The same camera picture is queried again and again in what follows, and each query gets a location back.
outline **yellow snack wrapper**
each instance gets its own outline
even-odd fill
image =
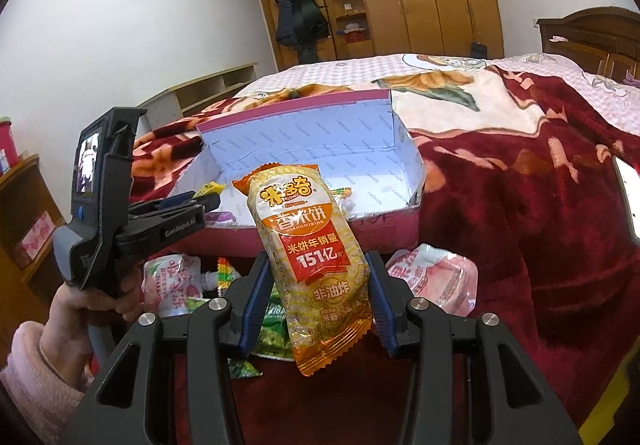
[[[310,376],[371,327],[369,265],[316,166],[262,166],[234,186],[247,194],[296,364]]]
[[[220,183],[216,183],[214,181],[210,181],[209,183],[206,183],[202,187],[200,187],[200,190],[198,190],[198,192],[196,192],[196,194],[194,194],[193,197],[197,198],[199,196],[206,196],[207,194],[212,194],[214,192],[217,192],[218,194],[220,194],[224,189],[225,189],[224,185]]]

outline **snack bag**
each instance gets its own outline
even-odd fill
[[[224,257],[218,258],[218,296],[225,297],[226,291],[232,281],[242,277],[231,263]],[[239,378],[261,377],[262,373],[247,360],[228,359],[229,374],[232,380]]]
[[[369,330],[369,266],[315,165],[263,165],[234,186],[248,196],[296,364],[310,376]]]
[[[413,251],[398,250],[386,269],[404,279],[416,297],[424,297],[447,313],[466,317],[476,306],[478,267],[452,251],[421,244]]]
[[[152,259],[144,270],[145,311],[161,317],[191,313],[188,297],[202,298],[204,290],[216,287],[215,274],[200,273],[200,258],[183,253]]]
[[[218,296],[225,297],[232,281],[242,277],[238,271],[224,257],[218,258]],[[260,334],[251,354],[263,359],[293,362],[291,341],[287,330],[284,308],[275,285],[271,288],[271,295],[267,310],[264,313]]]

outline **red label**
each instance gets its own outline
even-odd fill
[[[332,221],[313,234],[281,234],[280,240],[298,282],[311,284],[326,273],[347,271],[350,264]]]

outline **metal screw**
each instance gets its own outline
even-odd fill
[[[154,313],[143,313],[138,317],[138,322],[140,326],[151,326],[151,324],[156,322],[156,315]]]
[[[484,322],[487,326],[498,326],[500,317],[498,317],[495,313],[484,313],[482,315],[482,322]]]
[[[209,301],[209,308],[212,310],[224,310],[228,302],[225,298],[216,297],[215,299],[211,299]]]
[[[429,301],[424,297],[414,297],[409,301],[409,306],[414,310],[426,310],[429,307]]]

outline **red items on shelf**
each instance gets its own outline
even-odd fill
[[[367,40],[367,32],[365,30],[354,30],[353,32],[347,32],[346,34],[344,34],[344,40],[347,43]]]
[[[2,174],[18,163],[14,138],[11,136],[11,119],[0,117],[0,168]]]

